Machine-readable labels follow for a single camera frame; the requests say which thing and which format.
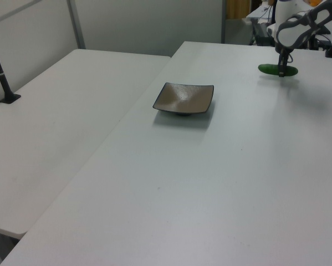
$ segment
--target white wall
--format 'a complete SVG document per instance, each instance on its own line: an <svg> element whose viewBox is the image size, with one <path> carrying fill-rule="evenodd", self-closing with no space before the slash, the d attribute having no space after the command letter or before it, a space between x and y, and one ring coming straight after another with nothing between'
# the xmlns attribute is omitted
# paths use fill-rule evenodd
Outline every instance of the white wall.
<svg viewBox="0 0 332 266"><path fill-rule="evenodd" d="M223 0L72 0L87 49L172 56L221 42Z"/></svg>
<svg viewBox="0 0 332 266"><path fill-rule="evenodd" d="M0 61L13 91L76 48L66 0L42 0L0 22Z"/></svg>

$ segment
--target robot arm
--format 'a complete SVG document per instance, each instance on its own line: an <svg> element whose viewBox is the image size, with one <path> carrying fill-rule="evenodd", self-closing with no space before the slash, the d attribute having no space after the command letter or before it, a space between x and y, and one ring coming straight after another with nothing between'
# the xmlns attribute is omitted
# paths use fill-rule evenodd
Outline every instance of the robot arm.
<svg viewBox="0 0 332 266"><path fill-rule="evenodd" d="M276 24L268 27L279 53L279 76L285 76L289 54L307 42L325 24L332 21L332 0L313 8L302 0L278 0Z"/></svg>

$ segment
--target tabletop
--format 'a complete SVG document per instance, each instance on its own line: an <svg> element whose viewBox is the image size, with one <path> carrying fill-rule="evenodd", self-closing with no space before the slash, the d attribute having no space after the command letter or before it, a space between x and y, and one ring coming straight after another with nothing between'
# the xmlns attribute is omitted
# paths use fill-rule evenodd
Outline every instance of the tabletop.
<svg viewBox="0 0 332 266"><path fill-rule="evenodd" d="M75 50L0 104L0 233L30 229L168 61Z"/></svg>
<svg viewBox="0 0 332 266"><path fill-rule="evenodd" d="M293 58L185 42L2 266L332 265L332 59ZM165 82L210 109L152 109Z"/></svg>

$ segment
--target dark ceramic plate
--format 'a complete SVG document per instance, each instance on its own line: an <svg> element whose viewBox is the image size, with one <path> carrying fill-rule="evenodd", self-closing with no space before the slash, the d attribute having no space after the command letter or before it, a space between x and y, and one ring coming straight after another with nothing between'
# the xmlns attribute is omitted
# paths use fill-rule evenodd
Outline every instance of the dark ceramic plate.
<svg viewBox="0 0 332 266"><path fill-rule="evenodd" d="M202 114L209 109L213 94L213 85L180 85L167 82L153 107L177 115Z"/></svg>

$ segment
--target green cucumber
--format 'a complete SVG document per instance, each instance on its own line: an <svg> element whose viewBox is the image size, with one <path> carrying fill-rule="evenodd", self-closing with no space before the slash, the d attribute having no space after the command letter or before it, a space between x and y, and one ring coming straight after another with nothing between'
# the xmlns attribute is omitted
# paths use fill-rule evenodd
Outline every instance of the green cucumber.
<svg viewBox="0 0 332 266"><path fill-rule="evenodd" d="M273 64L262 64L258 66L259 71L269 74L279 76L278 65ZM299 72L299 70L293 66L287 66L287 71L285 72L285 76L294 76Z"/></svg>

